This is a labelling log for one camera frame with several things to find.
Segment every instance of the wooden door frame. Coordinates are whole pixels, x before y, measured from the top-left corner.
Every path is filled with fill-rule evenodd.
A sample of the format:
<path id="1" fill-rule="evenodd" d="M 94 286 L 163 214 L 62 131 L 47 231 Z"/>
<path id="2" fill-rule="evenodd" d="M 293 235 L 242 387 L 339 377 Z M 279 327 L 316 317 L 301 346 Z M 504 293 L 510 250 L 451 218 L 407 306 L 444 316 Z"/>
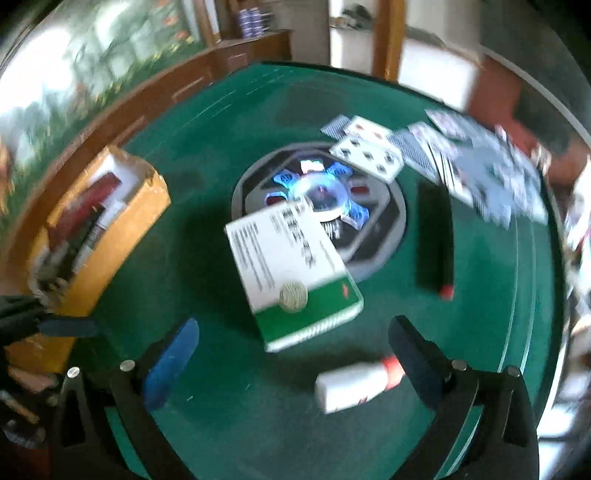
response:
<path id="1" fill-rule="evenodd" d="M 378 1 L 378 16 L 374 21 L 372 75 L 390 82 L 397 82 L 402 44 L 406 34 L 406 1 Z"/>

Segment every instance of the blue light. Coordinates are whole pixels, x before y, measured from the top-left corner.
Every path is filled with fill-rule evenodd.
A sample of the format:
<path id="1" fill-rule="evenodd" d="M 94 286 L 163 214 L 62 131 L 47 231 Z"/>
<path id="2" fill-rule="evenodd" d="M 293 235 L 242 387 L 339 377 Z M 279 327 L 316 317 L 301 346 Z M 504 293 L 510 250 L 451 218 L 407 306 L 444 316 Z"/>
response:
<path id="1" fill-rule="evenodd" d="M 355 230 L 361 230 L 361 227 L 369 220 L 369 210 L 350 200 L 349 213 L 343 215 L 340 219 L 348 223 Z"/>
<path id="2" fill-rule="evenodd" d="M 283 185 L 286 189 L 290 189 L 291 186 L 300 179 L 297 173 L 289 170 L 282 170 L 273 177 L 273 181 L 279 185 Z"/>
<path id="3" fill-rule="evenodd" d="M 350 177 L 353 174 L 353 170 L 339 162 L 333 163 L 326 171 L 335 177 Z"/>

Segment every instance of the white wall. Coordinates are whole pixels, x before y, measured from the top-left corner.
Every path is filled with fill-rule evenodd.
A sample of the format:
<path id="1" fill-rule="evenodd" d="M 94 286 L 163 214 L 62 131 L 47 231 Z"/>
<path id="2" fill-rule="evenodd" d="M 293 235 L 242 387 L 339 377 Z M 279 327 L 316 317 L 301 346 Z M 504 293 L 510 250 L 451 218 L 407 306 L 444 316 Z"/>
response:
<path id="1" fill-rule="evenodd" d="M 361 30 L 330 29 L 330 65 L 371 74 L 374 34 Z"/>
<path id="2" fill-rule="evenodd" d="M 398 83 L 464 110 L 478 76 L 478 66 L 440 48 L 406 38 Z"/>
<path id="3" fill-rule="evenodd" d="M 407 0 L 407 25 L 435 33 L 445 44 L 478 51 L 481 0 Z"/>

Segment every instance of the white bottle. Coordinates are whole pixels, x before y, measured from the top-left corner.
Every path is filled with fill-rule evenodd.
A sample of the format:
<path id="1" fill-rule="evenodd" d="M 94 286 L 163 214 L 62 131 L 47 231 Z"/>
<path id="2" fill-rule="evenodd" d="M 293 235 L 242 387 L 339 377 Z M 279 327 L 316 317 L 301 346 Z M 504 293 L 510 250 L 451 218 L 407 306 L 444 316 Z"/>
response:
<path id="1" fill-rule="evenodd" d="M 324 413 L 361 405 L 400 383 L 404 370 L 395 356 L 324 372 L 316 378 L 316 400 Z"/>

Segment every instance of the metal screw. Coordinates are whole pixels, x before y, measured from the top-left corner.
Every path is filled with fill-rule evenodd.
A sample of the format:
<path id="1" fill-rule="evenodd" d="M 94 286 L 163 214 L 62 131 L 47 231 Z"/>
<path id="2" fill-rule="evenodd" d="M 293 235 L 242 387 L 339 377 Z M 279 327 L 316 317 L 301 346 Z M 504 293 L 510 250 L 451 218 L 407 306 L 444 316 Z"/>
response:
<path id="1" fill-rule="evenodd" d="M 119 370 L 122 372 L 131 372 L 135 368 L 135 362 L 133 360 L 123 360 L 119 365 Z"/>
<path id="2" fill-rule="evenodd" d="M 519 370 L 517 367 L 514 367 L 513 365 L 507 367 L 507 373 L 515 378 L 519 378 L 521 376 L 521 370 Z"/>
<path id="3" fill-rule="evenodd" d="M 463 372 L 468 368 L 468 364 L 464 360 L 452 360 L 452 368 Z"/>
<path id="4" fill-rule="evenodd" d="M 76 378 L 80 374 L 80 369 L 78 367 L 72 367 L 68 370 L 68 378 Z"/>

